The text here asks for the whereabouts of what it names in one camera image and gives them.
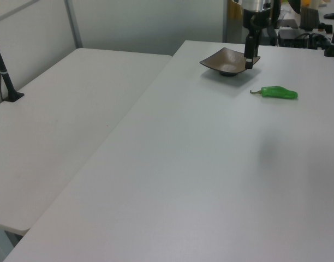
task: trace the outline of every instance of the white table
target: white table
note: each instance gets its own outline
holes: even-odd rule
[[[225,78],[199,64],[224,46],[185,42],[5,262],[334,262],[334,58]]]
[[[78,49],[0,104],[0,228],[25,234],[169,59]]]

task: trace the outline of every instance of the square bowl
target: square bowl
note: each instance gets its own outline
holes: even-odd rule
[[[259,59],[260,56],[254,57],[253,64],[256,64]],[[224,76],[234,76],[246,70],[244,54],[226,47],[220,49],[209,58],[202,60],[200,64],[219,71]]]

